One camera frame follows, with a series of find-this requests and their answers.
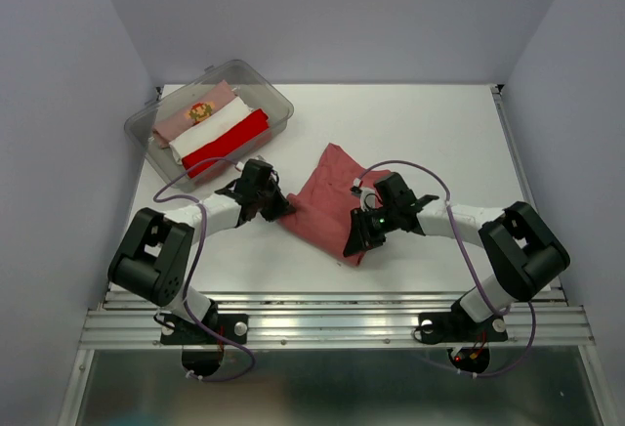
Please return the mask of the dusty red t shirt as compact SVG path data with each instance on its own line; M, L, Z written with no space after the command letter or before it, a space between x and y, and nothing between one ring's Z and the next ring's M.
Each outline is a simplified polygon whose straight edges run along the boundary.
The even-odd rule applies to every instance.
M363 171L339 146L327 145L301 190L287 195L295 211L281 218L280 225L335 259L358 266L364 254L346 257L343 251L351 230L350 213L360 206L351 187Z

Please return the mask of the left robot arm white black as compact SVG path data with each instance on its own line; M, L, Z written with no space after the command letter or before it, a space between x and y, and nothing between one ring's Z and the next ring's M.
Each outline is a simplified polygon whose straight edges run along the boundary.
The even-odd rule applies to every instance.
M253 158L240 167L237 179L204 199L185 195L187 206L160 212L140 209L109 265L108 280L159 309L155 321L164 344L247 341L246 316L221 316L213 299L190 281L206 239L237 229L262 216L273 222L294 208L279 187L273 167Z

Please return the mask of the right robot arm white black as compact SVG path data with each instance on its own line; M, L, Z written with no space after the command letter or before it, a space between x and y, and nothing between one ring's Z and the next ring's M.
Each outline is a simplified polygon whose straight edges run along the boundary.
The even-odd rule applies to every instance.
M416 195L396 172L370 188L355 179L351 191L360 205L350 214L346 257L380 247L387 234L404 231L449 237L461 249L471 244L488 258L490 277L476 278L474 288L448 311L420 315L413 335L423 344L471 342L481 335L506 340L505 310L531 301L570 264L563 245L526 202L505 208L454 205L436 195Z

